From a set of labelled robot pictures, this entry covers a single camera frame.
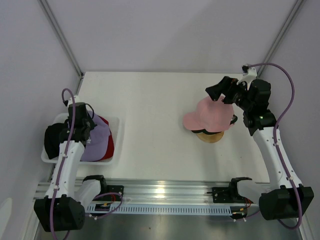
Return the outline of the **left aluminium frame post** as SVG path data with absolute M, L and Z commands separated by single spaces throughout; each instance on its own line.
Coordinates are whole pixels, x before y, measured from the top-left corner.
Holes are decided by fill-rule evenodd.
M 69 62 L 71 63 L 73 69 L 75 70 L 76 74 L 79 78 L 83 76 L 83 72 L 80 68 L 80 65 L 78 61 L 76 60 L 74 53 L 65 37 L 65 34 L 63 33 L 63 30 L 61 29 L 58 20 L 47 0 L 38 0 L 37 1 L 42 8 L 42 11 L 47 18 L 53 32 L 55 33 L 66 57 L 68 58 Z

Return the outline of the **aluminium frame post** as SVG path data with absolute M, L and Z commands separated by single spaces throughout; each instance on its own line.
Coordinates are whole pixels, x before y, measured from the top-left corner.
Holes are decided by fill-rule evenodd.
M 66 57 L 68 58 L 69 62 L 71 63 L 73 69 L 75 70 L 76 74 L 79 78 L 83 76 L 83 72 L 80 68 L 80 65 L 78 61 L 76 60 L 74 53 L 65 37 L 65 34 L 63 33 L 63 30 L 61 29 L 58 20 L 47 0 L 38 0 L 37 1 L 42 8 L 42 11 L 47 18 L 53 32 L 55 33 Z
M 296 18 L 298 17 L 299 13 L 303 9 L 307 0 L 295 0 L 293 6 L 290 8 L 289 13 L 287 14 L 284 22 L 281 24 L 281 27 L 276 34 L 273 42 L 268 49 L 267 53 L 262 60 L 263 63 L 270 63 L 275 56 L 277 50 L 281 46 L 282 42 L 284 41 L 287 33 L 289 32 L 290 28 L 293 26 Z

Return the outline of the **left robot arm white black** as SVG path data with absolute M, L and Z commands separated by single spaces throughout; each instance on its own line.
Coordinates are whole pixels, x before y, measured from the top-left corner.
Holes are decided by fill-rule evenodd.
M 95 125 L 84 102 L 69 104 L 68 114 L 69 125 L 60 133 L 58 162 L 52 182 L 44 197 L 36 199 L 33 207 L 46 232 L 82 229 L 87 207 L 94 198 L 100 201 L 108 194 L 103 175 L 87 176 L 75 191 L 79 163 Z

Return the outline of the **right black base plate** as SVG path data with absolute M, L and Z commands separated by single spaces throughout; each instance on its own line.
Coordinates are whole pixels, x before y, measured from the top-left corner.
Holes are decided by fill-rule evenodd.
M 229 187 L 212 187 L 206 194 L 212 196 L 212 200 L 215 204 L 228 204 L 234 203 L 231 190 Z

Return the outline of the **black baseball cap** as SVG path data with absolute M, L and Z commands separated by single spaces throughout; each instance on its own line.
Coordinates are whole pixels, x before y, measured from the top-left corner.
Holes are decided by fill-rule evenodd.
M 54 159 L 59 156 L 60 133 L 67 128 L 67 123 L 54 123 L 49 125 L 44 133 L 44 149 L 48 158 Z

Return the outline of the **dark green baseball cap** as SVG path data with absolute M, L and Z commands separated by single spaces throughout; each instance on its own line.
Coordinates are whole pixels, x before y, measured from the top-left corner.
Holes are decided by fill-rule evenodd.
M 234 114 L 228 125 L 215 124 L 211 127 L 206 127 L 199 130 L 191 130 L 191 132 L 194 134 L 216 135 L 228 130 L 230 127 L 234 126 L 237 121 L 238 117 Z

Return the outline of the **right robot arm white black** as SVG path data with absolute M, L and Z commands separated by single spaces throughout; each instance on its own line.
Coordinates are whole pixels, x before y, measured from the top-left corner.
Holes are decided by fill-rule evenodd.
M 265 220 L 301 221 L 314 192 L 310 186 L 303 186 L 284 150 L 278 120 L 268 109 L 271 84 L 262 79 L 247 83 L 225 76 L 205 91 L 213 101 L 224 96 L 224 104 L 236 104 L 243 110 L 243 123 L 261 152 L 269 176 L 269 189 L 249 177 L 232 178 L 227 189 L 230 200 L 252 201 Z

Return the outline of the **right aluminium frame post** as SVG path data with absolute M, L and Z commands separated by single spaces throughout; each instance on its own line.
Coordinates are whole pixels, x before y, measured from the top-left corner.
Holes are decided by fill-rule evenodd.
M 281 27 L 276 34 L 273 42 L 268 49 L 267 53 L 262 60 L 263 63 L 270 63 L 275 56 L 277 50 L 281 46 L 282 42 L 284 41 L 287 33 L 289 32 L 290 28 L 293 26 L 296 18 L 298 17 L 299 13 L 303 9 L 307 0 L 295 0 L 293 6 L 290 8 L 289 13 L 287 14 L 284 22 L 281 24 Z

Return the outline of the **white plastic basket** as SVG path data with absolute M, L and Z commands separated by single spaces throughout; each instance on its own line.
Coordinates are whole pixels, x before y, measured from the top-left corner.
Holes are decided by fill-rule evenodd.
M 60 113 L 58 114 L 55 119 L 53 120 L 53 124 L 55 123 L 63 123 L 68 118 L 68 113 Z M 123 142 L 123 133 L 124 133 L 124 124 L 121 118 L 117 116 L 107 115 L 103 116 L 109 123 L 110 132 L 112 133 L 112 139 L 114 143 L 114 152 L 113 156 L 108 159 L 103 159 L 99 161 L 80 161 L 79 165 L 89 165 L 89 166 L 107 166 L 115 163 L 119 160 Z M 45 163 L 57 164 L 58 157 L 53 159 L 49 159 L 45 147 L 43 145 L 42 153 L 41 153 L 41 160 Z

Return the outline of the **pink baseball cap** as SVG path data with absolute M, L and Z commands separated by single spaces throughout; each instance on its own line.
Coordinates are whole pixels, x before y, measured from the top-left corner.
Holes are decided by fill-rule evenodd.
M 187 130 L 200 130 L 213 125 L 228 125 L 235 114 L 231 104 L 224 104 L 224 97 L 213 101 L 209 96 L 198 102 L 196 110 L 183 117 L 183 126 Z

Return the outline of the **lavender baseball cap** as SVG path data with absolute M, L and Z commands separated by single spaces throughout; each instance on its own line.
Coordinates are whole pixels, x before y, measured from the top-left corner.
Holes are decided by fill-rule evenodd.
M 83 162 L 100 161 L 108 147 L 110 135 L 109 122 L 97 114 L 94 114 L 93 121 L 96 127 L 90 131 L 90 138 L 81 157 L 81 161 Z

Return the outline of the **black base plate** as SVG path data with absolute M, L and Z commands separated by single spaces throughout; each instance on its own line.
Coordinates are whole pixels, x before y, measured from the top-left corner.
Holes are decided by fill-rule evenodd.
M 212 200 L 215 204 L 228 204 L 234 203 L 231 190 L 229 187 L 212 187 L 206 194 L 212 196 Z
M 106 187 L 107 193 L 112 193 L 110 195 L 107 195 L 105 199 L 109 202 L 119 202 L 121 198 L 117 195 L 120 194 L 123 196 L 124 193 L 124 186 L 123 185 L 108 185 Z

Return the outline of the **aluminium mounting rail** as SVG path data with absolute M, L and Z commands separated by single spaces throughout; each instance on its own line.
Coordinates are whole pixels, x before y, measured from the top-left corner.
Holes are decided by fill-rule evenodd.
M 75 180 L 74 190 L 81 187 L 83 178 Z M 97 195 L 89 204 L 86 211 L 92 212 L 94 204 L 101 204 L 103 209 L 111 210 L 125 204 L 137 205 L 188 205 L 188 206 L 236 206 L 243 205 L 244 200 L 234 203 L 214 203 L 211 195 L 206 194 L 212 187 L 228 187 L 228 182 L 201 182 L 201 181 L 156 181 L 133 179 L 106 179 L 108 185 L 124 186 L 123 195 L 114 193 L 120 197 L 120 201 L 107 201 L 107 189 Z M 42 199 L 50 187 L 51 182 L 38 184 L 33 200 Z

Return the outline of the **wooden hat stand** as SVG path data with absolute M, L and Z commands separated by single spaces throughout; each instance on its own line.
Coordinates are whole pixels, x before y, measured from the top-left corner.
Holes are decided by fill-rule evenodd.
M 217 143 L 223 138 L 224 132 L 222 131 L 215 134 L 205 134 L 202 132 L 202 133 L 197 133 L 196 136 L 205 143 L 213 144 L 213 143 Z

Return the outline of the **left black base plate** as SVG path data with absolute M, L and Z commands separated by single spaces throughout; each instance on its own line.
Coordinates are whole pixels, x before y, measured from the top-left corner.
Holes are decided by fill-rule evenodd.
M 108 185 L 106 187 L 107 193 L 112 193 L 110 195 L 107 195 L 105 199 L 109 202 L 119 202 L 121 198 L 117 195 L 120 194 L 123 196 L 124 193 L 124 186 L 123 185 Z

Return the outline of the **red baseball cap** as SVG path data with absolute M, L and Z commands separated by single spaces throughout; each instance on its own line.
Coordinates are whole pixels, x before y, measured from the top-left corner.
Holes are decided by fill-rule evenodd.
M 100 161 L 112 158 L 114 155 L 114 151 L 115 151 L 114 140 L 113 140 L 112 132 L 111 130 L 109 130 L 107 149 L 106 149 L 105 155 L 100 159 Z

